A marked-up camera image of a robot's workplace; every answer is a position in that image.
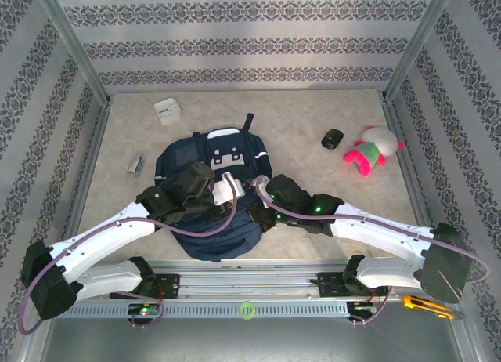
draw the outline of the white enclosure wall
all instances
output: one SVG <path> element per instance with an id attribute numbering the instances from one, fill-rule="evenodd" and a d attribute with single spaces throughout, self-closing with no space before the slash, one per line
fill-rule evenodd
<path id="1" fill-rule="evenodd" d="M 501 0 L 449 0 L 394 99 L 433 224 L 491 266 L 462 301 L 487 360 L 501 360 L 500 16 Z"/>
<path id="2" fill-rule="evenodd" d="M 59 0 L 109 93 L 383 90 L 430 0 Z"/>
<path id="3" fill-rule="evenodd" d="M 27 246 L 67 225 L 101 107 L 38 0 L 2 0 L 0 361 L 17 355 Z"/>

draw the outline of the damask pattern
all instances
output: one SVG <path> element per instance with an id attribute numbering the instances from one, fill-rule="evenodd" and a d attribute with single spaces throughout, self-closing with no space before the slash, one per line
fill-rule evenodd
<path id="1" fill-rule="evenodd" d="M 219 82 L 388 81 L 390 67 L 218 68 L 101 72 L 104 85 L 196 84 Z"/>
<path id="2" fill-rule="evenodd" d="M 92 127 L 91 137 L 89 138 L 88 143 L 87 143 L 87 147 L 85 148 L 84 158 L 82 159 L 80 171 L 78 172 L 77 180 L 75 181 L 73 194 L 71 195 L 70 206 L 68 207 L 68 215 L 66 217 L 66 221 L 64 222 L 61 233 L 59 234 L 59 239 L 61 241 L 64 239 L 64 235 L 66 234 L 67 227 L 70 224 L 70 217 L 71 217 L 71 215 L 73 215 L 73 208 L 75 206 L 75 201 L 77 200 L 78 189 L 80 188 L 80 182 L 81 182 L 81 179 L 83 178 L 83 175 L 84 175 L 85 164 L 87 163 L 88 154 L 91 151 L 92 141 L 94 140 L 94 135 L 96 133 L 97 126 L 99 124 L 99 118 L 101 116 L 102 111 L 103 111 L 103 108 L 100 107 L 99 111 L 97 113 L 97 116 L 96 116 L 96 120 L 94 121 L 94 126 Z"/>
<path id="3" fill-rule="evenodd" d="M 10 190 L 11 196 L 5 201 L 4 209 L 0 213 L 0 268 L 3 267 L 3 260 L 9 251 L 9 244 L 16 233 L 17 224 L 24 212 L 24 205 L 31 193 L 34 179 L 38 175 L 51 135 L 77 72 L 78 66 L 73 57 L 69 56 L 59 73 L 56 86 L 35 130 L 33 140 L 28 152 L 26 152 L 26 158 L 21 164 L 21 170 L 18 171 L 19 176 L 14 180 L 13 188 Z"/>
<path id="4" fill-rule="evenodd" d="M 0 18 L 0 52 L 9 42 L 14 31 L 17 29 L 17 24 L 26 14 L 28 7 L 34 0 L 2 0 L 0 10 L 2 18 Z"/>
<path id="5" fill-rule="evenodd" d="M 36 227 L 33 229 L 33 235 L 30 239 L 30 244 L 36 240 L 45 240 L 50 231 L 50 223 L 56 214 L 57 204 L 63 192 L 63 186 L 66 182 L 68 172 L 70 171 L 71 160 L 77 149 L 78 140 L 80 138 L 81 130 L 84 127 L 85 119 L 88 114 L 88 109 L 92 102 L 93 93 L 91 87 L 86 84 L 84 90 L 78 100 L 77 109 L 73 116 L 73 120 L 68 128 L 68 133 L 64 139 L 63 149 L 59 153 L 52 180 L 49 183 L 49 188 L 45 194 L 40 216 L 37 218 Z"/>
<path id="6" fill-rule="evenodd" d="M 425 1 L 280 1 L 86 5 L 64 10 L 75 27 L 240 21 L 418 21 Z"/>
<path id="7" fill-rule="evenodd" d="M 484 172 L 478 166 L 477 156 L 471 149 L 461 120 L 457 116 L 444 84 L 425 49 L 421 50 L 417 56 L 416 65 L 433 104 L 437 108 L 438 116 L 449 137 L 451 147 L 456 153 L 458 163 L 463 170 L 463 176 L 470 187 L 471 195 L 474 197 L 478 214 L 482 216 L 482 222 L 488 230 L 492 246 L 498 251 L 498 259 L 501 259 L 501 223 L 499 222 L 501 209 L 499 209 L 497 201 L 494 200 L 494 193 L 484 178 Z"/>
<path id="8" fill-rule="evenodd" d="M 440 16 L 434 30 L 454 63 L 456 72 L 501 157 L 501 103 L 496 99 L 496 94 L 449 13 L 444 12 Z"/>
<path id="9" fill-rule="evenodd" d="M 409 147 L 411 147 L 411 145 L 409 144 L 409 141 L 407 139 L 407 135 L 405 134 L 405 130 L 403 128 L 402 121 L 400 120 L 400 116 L 399 116 L 399 114 L 397 112 L 397 106 L 395 105 L 394 101 L 391 101 L 391 105 L 393 106 L 393 110 L 395 111 L 395 116 L 397 117 L 397 122 L 400 125 L 400 129 L 402 131 L 402 136 L 404 138 L 404 144 L 407 147 L 406 148 L 407 153 L 409 153 L 410 163 L 413 166 L 414 172 L 416 173 L 417 184 L 420 187 L 421 196 L 423 197 L 423 202 L 424 202 L 424 206 L 426 208 L 426 212 L 428 214 L 428 217 L 430 218 L 431 225 L 435 225 L 436 222 L 434 221 L 433 215 L 431 214 L 430 205 L 428 204 L 428 201 L 427 201 L 427 198 L 426 198 L 426 193 L 424 192 L 423 184 L 421 183 L 420 177 L 417 175 L 418 171 L 417 171 L 416 162 L 414 161 L 413 152 L 409 149 Z"/>
<path id="10" fill-rule="evenodd" d="M 64 140 L 63 149 L 59 152 L 59 160 L 52 174 L 52 181 L 49 184 L 43 207 L 37 219 L 37 228 L 34 229 L 34 234 L 30 237 L 30 243 L 35 242 L 37 239 L 45 240 L 47 232 L 50 230 L 49 223 L 56 212 L 56 207 L 67 179 L 67 173 L 71 167 L 91 100 L 92 91 L 86 85 L 78 101 L 77 109 L 74 112 L 73 120 Z M 5 310 L 6 315 L 2 318 L 2 327 L 0 328 L 0 351 L 2 354 L 0 354 L 0 360 L 9 360 L 9 350 L 12 349 L 14 339 L 17 335 L 17 314 L 19 313 L 24 292 L 23 284 L 20 279 L 17 279 L 14 284 L 14 292 L 10 295 L 11 300 Z"/>
<path id="11" fill-rule="evenodd" d="M 270 54 L 401 54 L 406 38 L 233 38 L 85 44 L 91 59 Z"/>
<path id="12" fill-rule="evenodd" d="M 431 131 L 427 126 L 423 110 L 408 78 L 403 82 L 400 91 L 410 112 L 416 134 L 420 139 L 420 145 L 427 160 L 431 177 L 434 180 L 435 189 L 440 194 L 447 223 L 453 225 L 460 232 L 468 248 L 475 253 L 463 219 L 463 214 L 452 191 L 449 178 L 445 174 L 442 160 L 438 155 L 437 146 L 433 137 L 431 137 Z M 474 271 L 474 276 L 480 274 L 478 265 L 473 265 L 472 270 Z M 501 359 L 501 334 L 499 333 L 501 318 L 496 308 L 496 298 L 490 293 L 491 288 L 485 281 L 472 284 L 471 290 L 475 295 L 475 302 L 480 309 L 480 316 L 484 320 L 485 330 L 489 334 L 489 341 L 492 343 L 494 353 L 498 359 Z"/>
<path id="13" fill-rule="evenodd" d="M 501 50 L 501 0 L 468 0 L 492 40 Z"/>
<path id="14" fill-rule="evenodd" d="M 33 47 L 21 66 L 18 76 L 14 79 L 10 92 L 2 102 L 0 113 L 0 160 L 3 159 L 12 134 L 16 131 L 20 116 L 24 113 L 27 101 L 31 98 L 34 86 L 49 60 L 49 57 L 59 41 L 56 28 L 50 20 L 44 24 Z"/>

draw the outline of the green tape roll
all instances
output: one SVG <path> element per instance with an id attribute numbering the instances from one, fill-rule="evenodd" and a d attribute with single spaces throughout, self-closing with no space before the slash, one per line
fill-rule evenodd
<path id="1" fill-rule="evenodd" d="M 244 302 L 240 305 L 240 316 L 245 320 L 250 320 L 256 315 L 256 305 L 252 302 Z"/>

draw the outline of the marble floor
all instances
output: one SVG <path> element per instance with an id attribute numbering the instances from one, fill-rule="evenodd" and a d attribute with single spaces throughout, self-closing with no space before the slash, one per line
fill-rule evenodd
<path id="1" fill-rule="evenodd" d="M 161 125 L 153 105 L 168 97 L 177 100 L 182 116 Z M 155 161 L 168 144 L 193 131 L 242 127 L 249 112 L 255 114 L 250 131 L 263 139 L 274 175 L 295 179 L 310 194 L 332 194 L 368 212 L 415 223 L 395 156 L 367 179 L 342 159 L 367 125 L 386 125 L 376 90 L 140 93 L 114 96 L 79 232 L 116 214 L 152 186 Z M 320 140 L 332 128 L 340 129 L 344 139 L 336 150 L 326 150 Z M 140 176 L 133 178 L 127 168 L 136 154 L 144 154 L 146 160 Z M 279 225 L 238 259 L 343 259 L 356 253 L 386 255 L 357 242 Z M 106 261 L 134 255 L 157 261 L 193 260 L 170 232 L 159 230 Z"/>

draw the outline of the navy backpack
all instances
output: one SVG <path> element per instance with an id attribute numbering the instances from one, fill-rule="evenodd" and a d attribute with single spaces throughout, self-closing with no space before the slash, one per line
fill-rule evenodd
<path id="1" fill-rule="evenodd" d="M 260 240 L 262 231 L 248 214 L 259 197 L 249 193 L 252 179 L 259 175 L 272 178 L 269 156 L 261 138 L 249 132 L 253 114 L 247 115 L 243 129 L 218 129 L 209 133 L 194 132 L 192 137 L 169 145 L 157 159 L 155 185 L 164 179 L 178 177 L 193 162 L 203 162 L 215 173 L 216 182 L 224 172 L 231 172 L 239 179 L 246 194 L 238 199 L 232 222 L 211 237 L 188 237 L 173 233 L 189 256 L 199 260 L 219 262 L 232 259 L 250 251 Z M 177 225 L 179 229 L 204 232 L 214 230 L 224 223 L 229 212 L 215 222 L 207 223 L 202 212 L 184 215 Z"/>

